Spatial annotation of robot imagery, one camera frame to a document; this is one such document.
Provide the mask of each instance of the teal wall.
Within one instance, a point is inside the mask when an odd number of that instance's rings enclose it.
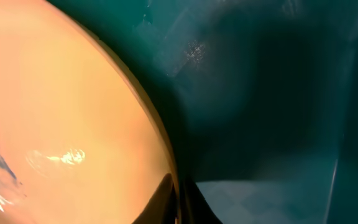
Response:
[[[50,2],[140,81],[180,177],[282,185],[270,198],[293,213],[358,217],[358,0]]]

